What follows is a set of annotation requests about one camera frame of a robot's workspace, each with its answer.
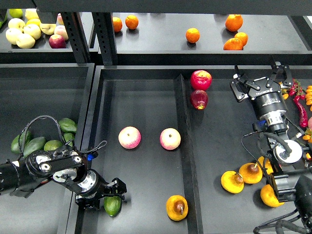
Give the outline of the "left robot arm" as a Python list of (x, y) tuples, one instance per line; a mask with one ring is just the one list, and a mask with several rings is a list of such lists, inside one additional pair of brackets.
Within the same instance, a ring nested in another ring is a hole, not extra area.
[(24, 156), (25, 140), (30, 126), (39, 119), (54, 117), (42, 115), (31, 120), (19, 134), (19, 157), (16, 161), (7, 161), (0, 166), (0, 193), (28, 198), (36, 189), (54, 181), (75, 194), (75, 203), (81, 208), (99, 209), (100, 200), (117, 196), (124, 199), (126, 184), (119, 178), (106, 182), (94, 169), (87, 167), (90, 156), (106, 146), (103, 140), (95, 148), (80, 151), (70, 146), (59, 132), (64, 145), (53, 150), (36, 150)]

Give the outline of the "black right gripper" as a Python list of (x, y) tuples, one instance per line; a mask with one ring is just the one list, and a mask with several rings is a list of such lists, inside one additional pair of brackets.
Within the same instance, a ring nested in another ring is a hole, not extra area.
[(289, 65), (283, 65), (275, 61), (271, 56), (272, 73), (269, 78), (262, 77), (251, 80), (234, 66), (235, 74), (230, 82), (230, 88), (237, 102), (246, 98), (251, 99), (251, 104), (258, 120), (264, 120), (271, 112), (283, 115), (287, 112), (287, 106), (281, 94), (281, 88), (291, 88), (293, 76)]

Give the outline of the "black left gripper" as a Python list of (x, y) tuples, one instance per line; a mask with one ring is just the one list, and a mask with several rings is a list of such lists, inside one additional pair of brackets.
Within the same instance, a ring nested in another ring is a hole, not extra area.
[(78, 183), (81, 192), (76, 193), (75, 203), (83, 209), (99, 210), (100, 201), (106, 196), (118, 196), (125, 200), (126, 184), (119, 178), (114, 178), (110, 183), (95, 170), (88, 170), (85, 179)]

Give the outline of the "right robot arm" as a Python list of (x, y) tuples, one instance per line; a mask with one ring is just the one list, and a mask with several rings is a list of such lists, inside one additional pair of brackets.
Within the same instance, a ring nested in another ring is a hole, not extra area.
[[(282, 96), (282, 89), (291, 88), (294, 80), (288, 65), (278, 61), (271, 62), (272, 73), (261, 78), (248, 78), (247, 74), (235, 66), (235, 74), (230, 83), (237, 102), (248, 99), (255, 112), (257, 122), (253, 131), (259, 134), (257, 147), (270, 161), (273, 173), (269, 174), (265, 163), (260, 164), (268, 184), (273, 189), (273, 196), (279, 202), (293, 202), (297, 217), (286, 220), (286, 216), (270, 220), (254, 229), (259, 233), (265, 228), (274, 227), (276, 233), (285, 230), (299, 234), (312, 232), (312, 161), (306, 154), (312, 152), (311, 143), (303, 145), (298, 138), (303, 136), (301, 125), (298, 133), (289, 137), (290, 119), (287, 118), (287, 105)], [(261, 148), (261, 138), (265, 138), (269, 150)]]

